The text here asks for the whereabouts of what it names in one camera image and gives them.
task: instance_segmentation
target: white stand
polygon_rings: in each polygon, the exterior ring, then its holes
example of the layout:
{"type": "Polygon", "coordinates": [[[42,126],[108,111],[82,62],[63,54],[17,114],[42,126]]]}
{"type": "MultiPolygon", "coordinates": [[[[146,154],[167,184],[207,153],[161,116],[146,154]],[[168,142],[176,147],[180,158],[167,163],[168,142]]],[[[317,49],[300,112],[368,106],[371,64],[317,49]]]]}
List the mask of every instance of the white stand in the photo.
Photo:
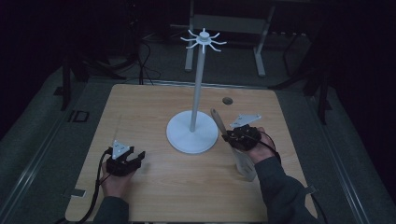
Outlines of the white stand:
{"type": "Polygon", "coordinates": [[[201,83],[205,64],[205,46],[210,46],[215,51],[211,43],[219,43],[212,40],[219,34],[211,37],[205,29],[200,35],[194,35],[191,31],[190,35],[195,39],[184,39],[185,41],[196,41],[195,44],[189,45],[187,49],[192,49],[196,45],[200,45],[198,52],[197,73],[195,77],[195,89],[192,110],[184,111],[176,114],[168,123],[166,128],[166,136],[171,145],[179,151],[197,154],[202,153],[213,147],[219,136],[218,126],[215,121],[207,114],[198,111],[199,99],[201,95],[201,83]]]}

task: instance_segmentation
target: round white base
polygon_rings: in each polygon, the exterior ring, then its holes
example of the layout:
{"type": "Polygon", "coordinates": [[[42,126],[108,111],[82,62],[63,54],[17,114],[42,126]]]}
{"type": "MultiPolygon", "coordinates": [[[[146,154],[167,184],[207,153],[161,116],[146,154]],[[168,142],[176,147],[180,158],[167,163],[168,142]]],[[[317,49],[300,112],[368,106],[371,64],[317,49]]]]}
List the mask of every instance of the round white base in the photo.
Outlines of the round white base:
{"type": "Polygon", "coordinates": [[[195,132],[190,131],[191,111],[176,114],[168,123],[166,136],[179,151],[197,154],[213,147],[219,136],[218,126],[207,114],[198,111],[195,132]]]}

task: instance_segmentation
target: wooden table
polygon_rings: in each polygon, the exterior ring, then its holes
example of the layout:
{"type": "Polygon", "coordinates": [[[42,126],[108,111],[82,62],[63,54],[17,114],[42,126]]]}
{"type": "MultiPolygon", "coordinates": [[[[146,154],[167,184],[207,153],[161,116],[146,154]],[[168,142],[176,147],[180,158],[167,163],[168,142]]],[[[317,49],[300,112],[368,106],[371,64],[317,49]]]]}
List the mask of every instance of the wooden table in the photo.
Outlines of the wooden table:
{"type": "MultiPolygon", "coordinates": [[[[147,222],[263,222],[267,220],[259,181],[248,182],[238,174],[230,146],[221,137],[207,152],[190,155],[177,151],[166,138],[168,121],[191,110],[193,87],[115,85],[99,122],[76,189],[84,198],[72,198],[67,220],[80,220],[92,200],[101,155],[114,139],[135,152],[146,151],[142,167],[132,178],[127,195],[130,220],[147,222]]],[[[215,108],[226,127],[239,114],[261,114],[251,126],[264,127],[276,143],[287,175],[305,186],[289,130],[272,91],[202,88],[199,110],[210,115],[215,108]],[[223,97],[231,97],[225,105],[223,97]]],[[[103,199],[89,220],[93,220],[103,199]]],[[[316,216],[310,197],[309,211],[316,216]]]]}

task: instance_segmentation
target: person's left hand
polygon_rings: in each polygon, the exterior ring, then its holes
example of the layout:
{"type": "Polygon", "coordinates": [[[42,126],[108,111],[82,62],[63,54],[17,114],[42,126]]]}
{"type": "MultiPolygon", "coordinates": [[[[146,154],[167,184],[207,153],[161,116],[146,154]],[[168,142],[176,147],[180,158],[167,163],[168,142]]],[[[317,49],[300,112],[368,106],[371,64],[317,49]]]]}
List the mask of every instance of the person's left hand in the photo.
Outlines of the person's left hand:
{"type": "Polygon", "coordinates": [[[102,163],[102,172],[103,175],[100,181],[102,182],[101,186],[105,197],[112,196],[122,198],[131,183],[131,177],[134,175],[134,172],[125,176],[109,175],[106,171],[105,162],[102,163]]]}

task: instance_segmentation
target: dark background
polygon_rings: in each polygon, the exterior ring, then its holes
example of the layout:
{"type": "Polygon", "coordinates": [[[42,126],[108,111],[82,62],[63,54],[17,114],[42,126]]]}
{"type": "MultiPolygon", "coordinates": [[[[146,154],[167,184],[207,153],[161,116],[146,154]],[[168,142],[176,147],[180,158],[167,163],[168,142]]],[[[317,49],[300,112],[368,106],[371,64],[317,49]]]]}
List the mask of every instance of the dark background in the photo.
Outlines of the dark background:
{"type": "MultiPolygon", "coordinates": [[[[188,22],[187,1],[135,2],[140,4],[138,10],[125,10],[130,7],[126,1],[0,1],[0,138],[44,80],[61,66],[69,49],[79,49],[105,62],[107,54],[127,55],[135,50],[133,44],[123,39],[128,23],[136,19],[133,17],[141,21],[139,24],[146,22],[159,29],[164,37],[169,32],[166,24],[188,22]]],[[[212,8],[221,6],[216,1],[206,2],[212,8]]],[[[312,7],[297,10],[295,5],[283,4],[279,5],[271,26],[276,32],[309,33],[312,27],[317,28],[312,21],[327,18],[320,33],[310,36],[314,45],[305,65],[316,64],[324,55],[331,55],[330,59],[324,57],[325,62],[332,64],[331,84],[393,201],[396,201],[395,8],[395,3],[386,0],[350,0],[341,8],[321,6],[319,13],[313,13],[312,7]],[[312,13],[313,20],[303,16],[312,13]]],[[[227,14],[232,7],[223,10],[227,14]]]]}

